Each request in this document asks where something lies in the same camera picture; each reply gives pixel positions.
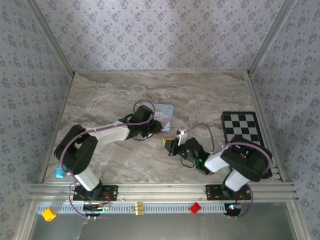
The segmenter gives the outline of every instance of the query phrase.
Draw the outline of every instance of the glass panel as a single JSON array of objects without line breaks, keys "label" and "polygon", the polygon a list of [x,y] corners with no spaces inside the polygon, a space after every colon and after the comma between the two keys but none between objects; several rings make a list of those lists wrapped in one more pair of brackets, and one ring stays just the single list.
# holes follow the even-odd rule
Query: glass panel
[{"label": "glass panel", "polygon": [[109,214],[87,221],[59,214],[52,222],[37,215],[29,240],[295,240],[285,203],[255,203],[239,219],[223,214]]}]

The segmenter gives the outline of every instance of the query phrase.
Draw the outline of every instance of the patterned wallpaper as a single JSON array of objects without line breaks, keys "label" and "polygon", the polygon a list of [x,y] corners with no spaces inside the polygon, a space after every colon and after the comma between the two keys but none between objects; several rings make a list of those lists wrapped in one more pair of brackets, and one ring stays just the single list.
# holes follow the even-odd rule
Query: patterned wallpaper
[{"label": "patterned wallpaper", "polygon": [[10,240],[69,80],[23,0],[0,8],[0,239]]},{"label": "patterned wallpaper", "polygon": [[257,71],[284,170],[320,239],[320,3],[299,0]]},{"label": "patterned wallpaper", "polygon": [[36,0],[74,71],[247,69],[283,0]]}]

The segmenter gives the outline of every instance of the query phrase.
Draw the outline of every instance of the red cube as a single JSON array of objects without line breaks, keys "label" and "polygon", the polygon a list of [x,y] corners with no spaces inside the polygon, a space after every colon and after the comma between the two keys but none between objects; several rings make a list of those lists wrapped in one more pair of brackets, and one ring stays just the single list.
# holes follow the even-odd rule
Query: red cube
[{"label": "red cube", "polygon": [[195,215],[200,209],[201,206],[197,202],[190,207],[190,211],[193,215]]}]

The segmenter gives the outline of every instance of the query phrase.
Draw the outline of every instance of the yellow cube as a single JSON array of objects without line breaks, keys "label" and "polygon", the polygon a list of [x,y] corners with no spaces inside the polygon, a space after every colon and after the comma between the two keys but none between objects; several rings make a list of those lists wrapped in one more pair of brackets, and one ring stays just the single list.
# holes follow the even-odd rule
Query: yellow cube
[{"label": "yellow cube", "polygon": [[163,141],[163,146],[165,146],[166,145],[166,141],[170,141],[170,140],[175,140],[175,138],[174,137],[167,137],[167,138],[163,138],[162,139],[162,141]]},{"label": "yellow cube", "polygon": [[52,219],[54,219],[57,215],[55,214],[55,212],[50,209],[47,208],[43,213],[42,216],[44,217],[44,220],[46,220],[47,222],[51,222]]}]

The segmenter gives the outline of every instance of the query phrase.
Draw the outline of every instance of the aluminum frame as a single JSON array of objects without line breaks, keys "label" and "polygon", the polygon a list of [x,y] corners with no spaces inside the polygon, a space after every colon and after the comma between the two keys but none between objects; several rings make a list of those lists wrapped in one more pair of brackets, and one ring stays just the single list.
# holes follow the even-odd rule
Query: aluminum frame
[{"label": "aluminum frame", "polygon": [[[266,116],[262,111],[262,104],[259,100],[257,89],[246,73],[246,71],[239,71],[243,74],[246,81],[249,94],[252,99],[265,146],[274,153],[273,161],[277,165],[281,181],[261,181],[258,183],[251,183],[254,201],[256,203],[279,203],[286,202],[290,214],[290,218],[294,227],[295,234],[298,240],[312,239],[310,230],[306,224],[305,216],[302,211],[302,206],[292,182],[286,182],[285,173],[281,167],[279,156],[275,148],[275,144],[271,138],[271,131],[267,124]],[[48,164],[49,155],[52,152],[55,137],[58,132],[59,123],[62,118],[62,112],[67,102],[65,97],[63,106],[61,108],[61,115],[58,119],[58,124],[54,131],[50,151],[47,155],[46,164]],[[47,165],[44,166],[41,176],[41,181],[45,177]],[[118,197],[117,203],[230,203],[230,201],[207,201],[205,183],[121,183],[117,184]],[[62,204],[66,203],[70,183],[40,183],[32,184],[30,186],[29,202],[25,207],[21,222],[17,229],[17,234],[14,239],[26,240],[31,234],[33,222],[36,216],[37,207],[39,204]]]},{"label": "aluminum frame", "polygon": [[66,90],[65,96],[64,96],[63,101],[62,101],[62,106],[61,106],[61,109],[60,109],[60,113],[59,113],[59,116],[58,116],[58,119],[57,119],[57,122],[56,122],[56,125],[55,125],[55,128],[54,128],[54,131],[53,131],[53,134],[52,134],[52,137],[51,137],[49,149],[48,149],[48,151],[46,153],[46,156],[45,156],[45,159],[44,159],[44,163],[43,163],[43,166],[42,166],[42,169],[41,169],[40,177],[39,177],[39,180],[38,180],[38,182],[41,183],[41,184],[45,180],[45,176],[46,176],[46,172],[47,172],[50,156],[51,156],[51,154],[53,154],[53,151],[54,151],[54,144],[55,144],[55,141],[56,141],[56,137],[57,137],[57,134],[58,134],[59,126],[60,126],[60,123],[61,123],[62,116],[64,114],[64,110],[65,110],[65,107],[66,107],[66,103],[67,103],[67,100],[68,100],[68,96],[69,96],[71,85],[72,85],[73,81],[74,81],[74,77],[71,77],[69,79],[68,88]]},{"label": "aluminum frame", "polygon": [[24,2],[29,8],[31,14],[33,15],[35,22],[38,24],[39,28],[43,32],[43,35],[45,36],[46,40],[50,44],[55,56],[58,58],[59,62],[61,63],[61,66],[63,67],[65,72],[68,74],[68,76],[72,78],[74,76],[74,71],[72,70],[72,66],[69,63],[68,58],[65,55],[64,51],[62,50],[61,46],[59,45],[54,32],[49,27],[49,24],[45,16],[43,15],[40,7],[38,6],[35,0],[24,0]]},{"label": "aluminum frame", "polygon": [[289,14],[296,5],[297,0],[284,0],[280,9],[278,10],[268,32],[266,33],[257,53],[255,54],[250,66],[249,75],[253,78],[259,68],[259,66],[264,61],[269,49],[273,45],[276,37],[281,31],[283,25],[286,23]]}]

